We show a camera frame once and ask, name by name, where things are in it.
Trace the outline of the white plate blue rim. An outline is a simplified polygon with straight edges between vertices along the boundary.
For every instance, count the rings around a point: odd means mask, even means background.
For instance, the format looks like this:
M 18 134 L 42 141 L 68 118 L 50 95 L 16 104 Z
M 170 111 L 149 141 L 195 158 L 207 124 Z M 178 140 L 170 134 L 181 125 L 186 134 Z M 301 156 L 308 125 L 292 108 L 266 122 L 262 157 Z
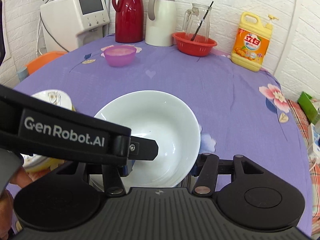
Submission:
M 22 154 L 24 159 L 23 167 L 28 173 L 40 172 L 46 169 L 53 170 L 65 163 L 65 160 L 54 159 L 41 155 L 33 154 L 32 156 Z

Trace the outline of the red plastic colander basket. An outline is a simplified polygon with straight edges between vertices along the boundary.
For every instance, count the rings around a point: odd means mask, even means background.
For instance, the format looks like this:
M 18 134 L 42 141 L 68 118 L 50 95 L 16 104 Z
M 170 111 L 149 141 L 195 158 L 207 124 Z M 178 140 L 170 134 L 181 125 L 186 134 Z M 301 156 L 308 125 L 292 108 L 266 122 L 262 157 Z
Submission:
M 197 35 L 194 41 L 186 39 L 186 33 L 176 32 L 172 34 L 178 50 L 187 55 L 203 57 L 209 55 L 217 42 L 205 36 Z

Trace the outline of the white water dispenser machine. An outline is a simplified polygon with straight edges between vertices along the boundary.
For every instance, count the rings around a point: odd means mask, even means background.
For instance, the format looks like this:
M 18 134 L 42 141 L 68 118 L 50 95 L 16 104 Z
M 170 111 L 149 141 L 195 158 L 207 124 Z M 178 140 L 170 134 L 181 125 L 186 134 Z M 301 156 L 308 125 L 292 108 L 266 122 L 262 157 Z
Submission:
M 40 6 L 46 50 L 70 52 L 103 38 L 110 22 L 105 0 L 53 0 Z

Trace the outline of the glass pitcher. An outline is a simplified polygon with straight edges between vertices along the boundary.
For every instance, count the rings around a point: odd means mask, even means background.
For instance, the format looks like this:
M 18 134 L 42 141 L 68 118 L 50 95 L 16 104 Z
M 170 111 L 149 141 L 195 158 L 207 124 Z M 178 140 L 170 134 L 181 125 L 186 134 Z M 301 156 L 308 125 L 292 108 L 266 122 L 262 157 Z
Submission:
M 182 30 L 189 41 L 207 43 L 210 32 L 210 5 L 192 4 L 192 8 L 185 11 Z

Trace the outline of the white ceramic bowl red pattern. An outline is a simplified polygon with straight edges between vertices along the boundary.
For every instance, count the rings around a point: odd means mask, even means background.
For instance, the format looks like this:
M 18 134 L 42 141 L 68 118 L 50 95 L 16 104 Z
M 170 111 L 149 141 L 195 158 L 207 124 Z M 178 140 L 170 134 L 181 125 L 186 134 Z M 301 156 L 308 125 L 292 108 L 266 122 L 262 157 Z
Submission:
M 132 172 L 122 179 L 127 190 L 175 187 L 195 164 L 201 142 L 198 120 L 187 104 L 171 94 L 155 90 L 129 93 L 108 103 L 95 117 L 157 142 L 157 157 L 135 161 Z

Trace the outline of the stainless steel bowl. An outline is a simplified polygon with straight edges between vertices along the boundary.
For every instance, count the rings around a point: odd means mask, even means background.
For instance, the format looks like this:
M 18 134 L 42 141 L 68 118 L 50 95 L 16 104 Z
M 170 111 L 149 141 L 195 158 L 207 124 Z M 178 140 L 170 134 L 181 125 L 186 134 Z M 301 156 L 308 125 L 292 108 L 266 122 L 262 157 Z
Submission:
M 197 181 L 198 177 L 192 176 L 190 173 L 175 187 L 186 187 L 191 191 Z M 89 176 L 89 184 L 100 192 L 104 192 L 103 175 L 95 174 Z

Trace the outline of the purple plastic bowl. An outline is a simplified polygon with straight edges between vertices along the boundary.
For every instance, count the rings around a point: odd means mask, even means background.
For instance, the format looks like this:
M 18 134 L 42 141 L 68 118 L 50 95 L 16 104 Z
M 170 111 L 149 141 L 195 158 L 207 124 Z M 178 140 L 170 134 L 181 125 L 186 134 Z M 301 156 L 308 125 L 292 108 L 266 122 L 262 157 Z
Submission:
M 103 55 L 109 66 L 123 67 L 133 62 L 136 51 L 133 46 L 120 45 L 105 49 Z

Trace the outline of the red thermos jug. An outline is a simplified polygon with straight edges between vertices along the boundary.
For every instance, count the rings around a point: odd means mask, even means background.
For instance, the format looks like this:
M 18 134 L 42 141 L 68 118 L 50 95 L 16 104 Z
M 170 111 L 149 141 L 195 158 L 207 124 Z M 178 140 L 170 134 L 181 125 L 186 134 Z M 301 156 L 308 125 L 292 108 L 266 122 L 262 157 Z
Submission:
M 135 43 L 143 40 L 143 0 L 111 0 L 116 11 L 115 40 Z

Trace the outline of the orange plastic stool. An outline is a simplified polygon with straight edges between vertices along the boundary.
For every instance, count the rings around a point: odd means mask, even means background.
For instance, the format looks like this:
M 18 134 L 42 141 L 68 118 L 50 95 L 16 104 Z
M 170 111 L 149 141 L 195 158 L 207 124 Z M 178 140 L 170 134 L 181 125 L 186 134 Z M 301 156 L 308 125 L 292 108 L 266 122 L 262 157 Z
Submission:
M 51 51 L 51 52 L 45 53 L 45 54 L 33 59 L 32 61 L 30 61 L 26 65 L 28 74 L 29 75 L 33 74 L 38 69 L 42 68 L 46 64 L 52 62 L 53 60 L 65 55 L 65 54 L 67 54 L 67 52 L 65 52 L 65 51 Z

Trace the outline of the yellow dish soap bottle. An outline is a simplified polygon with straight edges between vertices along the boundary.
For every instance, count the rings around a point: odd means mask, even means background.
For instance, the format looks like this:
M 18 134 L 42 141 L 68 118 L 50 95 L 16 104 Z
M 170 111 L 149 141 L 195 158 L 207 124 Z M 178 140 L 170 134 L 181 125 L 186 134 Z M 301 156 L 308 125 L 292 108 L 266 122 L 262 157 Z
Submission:
M 272 21 L 279 20 L 268 15 L 269 22 L 263 24 L 261 18 L 251 12 L 243 12 L 240 17 L 231 61 L 253 72 L 260 70 L 273 33 Z

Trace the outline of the black stirring stick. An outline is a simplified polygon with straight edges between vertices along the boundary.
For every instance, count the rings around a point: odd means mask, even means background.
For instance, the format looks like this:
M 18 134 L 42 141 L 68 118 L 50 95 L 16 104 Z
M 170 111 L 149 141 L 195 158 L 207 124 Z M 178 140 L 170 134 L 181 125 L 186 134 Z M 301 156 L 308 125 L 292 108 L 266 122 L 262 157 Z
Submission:
M 190 25 L 191 41 L 207 42 L 210 31 L 210 12 L 214 1 L 209 6 L 193 4 L 193 16 Z

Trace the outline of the white plate floral print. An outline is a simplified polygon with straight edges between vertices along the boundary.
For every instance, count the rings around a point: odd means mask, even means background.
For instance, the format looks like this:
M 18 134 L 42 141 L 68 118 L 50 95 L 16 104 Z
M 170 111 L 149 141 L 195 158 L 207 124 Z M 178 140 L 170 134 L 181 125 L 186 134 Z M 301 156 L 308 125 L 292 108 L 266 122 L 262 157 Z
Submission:
M 57 89 L 43 90 L 33 94 L 31 97 L 68 109 L 70 111 L 74 110 L 71 98 L 67 93 L 61 90 L 57 90 Z

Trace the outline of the purple floral tablecloth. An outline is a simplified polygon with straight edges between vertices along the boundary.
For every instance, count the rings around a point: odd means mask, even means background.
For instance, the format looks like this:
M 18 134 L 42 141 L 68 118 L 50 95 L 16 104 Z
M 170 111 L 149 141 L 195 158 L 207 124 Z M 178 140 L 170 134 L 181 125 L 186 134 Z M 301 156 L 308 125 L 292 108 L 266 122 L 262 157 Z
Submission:
M 279 122 L 280 110 L 266 102 L 261 87 L 278 85 L 266 70 L 252 72 L 224 56 L 194 57 L 175 47 L 137 43 L 140 52 L 126 67 L 110 67 L 102 49 L 110 35 L 45 65 L 16 86 L 28 95 L 66 92 L 75 109 L 93 116 L 113 99 L 138 90 L 160 90 L 183 100 L 222 159 L 242 154 L 295 186 L 305 198 L 299 228 L 311 234 L 312 189 L 304 139 L 294 117 Z

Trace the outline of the green box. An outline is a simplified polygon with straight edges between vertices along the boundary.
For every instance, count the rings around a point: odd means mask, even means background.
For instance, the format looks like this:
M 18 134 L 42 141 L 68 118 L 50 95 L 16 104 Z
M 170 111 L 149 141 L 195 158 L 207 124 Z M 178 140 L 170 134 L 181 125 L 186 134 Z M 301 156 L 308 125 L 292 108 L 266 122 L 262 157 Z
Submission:
M 306 92 L 302 92 L 297 102 L 300 105 L 309 122 L 315 125 L 319 121 L 319 109 L 318 107 L 315 107 L 313 105 L 311 99 L 312 96 L 310 96 Z

